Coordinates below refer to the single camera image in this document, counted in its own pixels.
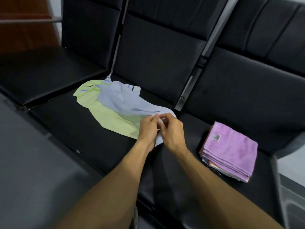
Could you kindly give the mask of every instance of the pink towel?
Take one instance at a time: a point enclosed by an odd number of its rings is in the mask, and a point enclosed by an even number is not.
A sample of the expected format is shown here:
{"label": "pink towel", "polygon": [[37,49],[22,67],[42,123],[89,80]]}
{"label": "pink towel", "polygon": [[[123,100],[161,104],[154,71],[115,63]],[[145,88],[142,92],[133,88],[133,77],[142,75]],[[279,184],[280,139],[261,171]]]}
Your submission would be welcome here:
{"label": "pink towel", "polygon": [[204,161],[248,182],[257,156],[257,143],[230,127],[215,122],[201,149]]}

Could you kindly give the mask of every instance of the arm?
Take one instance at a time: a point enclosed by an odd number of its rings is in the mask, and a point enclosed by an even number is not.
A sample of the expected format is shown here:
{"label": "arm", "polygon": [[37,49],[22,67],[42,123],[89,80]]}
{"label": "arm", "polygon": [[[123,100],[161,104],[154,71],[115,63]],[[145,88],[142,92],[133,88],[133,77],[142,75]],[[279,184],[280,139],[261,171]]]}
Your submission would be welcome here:
{"label": "arm", "polygon": [[283,228],[262,209],[201,164],[185,145],[183,124],[170,113],[158,123],[165,146],[190,178],[211,228]]}
{"label": "arm", "polygon": [[141,120],[139,138],[123,160],[90,189],[56,229],[129,228],[147,154],[154,147],[158,114]]}

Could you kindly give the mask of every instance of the light blue towel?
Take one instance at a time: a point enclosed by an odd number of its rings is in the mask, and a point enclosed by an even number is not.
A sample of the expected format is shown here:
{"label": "light blue towel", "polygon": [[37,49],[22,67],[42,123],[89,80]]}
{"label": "light blue towel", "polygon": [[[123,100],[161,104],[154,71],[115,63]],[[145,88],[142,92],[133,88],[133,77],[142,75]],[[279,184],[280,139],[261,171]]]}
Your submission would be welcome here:
{"label": "light blue towel", "polygon": [[[112,82],[110,76],[101,84],[101,92],[98,96],[98,101],[104,106],[125,116],[154,116],[157,113],[171,113],[176,117],[169,108],[153,105],[139,97],[138,90],[132,90],[133,86],[122,84],[119,81]],[[161,143],[163,143],[163,140],[159,134],[156,138],[155,146]]]}

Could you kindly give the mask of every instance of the seat back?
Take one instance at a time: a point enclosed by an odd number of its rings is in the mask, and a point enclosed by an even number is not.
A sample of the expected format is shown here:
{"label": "seat back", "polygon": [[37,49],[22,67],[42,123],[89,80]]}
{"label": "seat back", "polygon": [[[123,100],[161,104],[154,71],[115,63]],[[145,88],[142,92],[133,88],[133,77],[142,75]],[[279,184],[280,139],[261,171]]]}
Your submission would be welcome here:
{"label": "seat back", "polygon": [[124,0],[64,0],[62,46],[110,70]]}
{"label": "seat back", "polygon": [[129,0],[114,73],[175,104],[227,0]]}
{"label": "seat back", "polygon": [[239,0],[184,110],[270,154],[305,127],[305,5]]}

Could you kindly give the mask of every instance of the towel label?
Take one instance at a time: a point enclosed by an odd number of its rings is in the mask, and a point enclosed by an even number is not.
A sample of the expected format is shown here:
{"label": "towel label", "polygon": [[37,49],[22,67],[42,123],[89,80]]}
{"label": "towel label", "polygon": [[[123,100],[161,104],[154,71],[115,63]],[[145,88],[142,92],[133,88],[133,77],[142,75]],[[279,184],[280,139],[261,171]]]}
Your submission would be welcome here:
{"label": "towel label", "polygon": [[214,134],[213,140],[219,142],[219,140],[220,140],[220,135]]}

